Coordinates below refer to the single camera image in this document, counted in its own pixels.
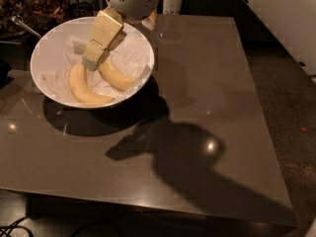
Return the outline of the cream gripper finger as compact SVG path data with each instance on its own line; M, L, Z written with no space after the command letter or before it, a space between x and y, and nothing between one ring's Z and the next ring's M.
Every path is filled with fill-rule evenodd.
M90 71L96 71L123 40L123 16L111 7L101 10L84 49L83 65Z
M143 27L145 27L149 31L153 31L155 29L157 22L157 10L151 12L151 14L141 21Z

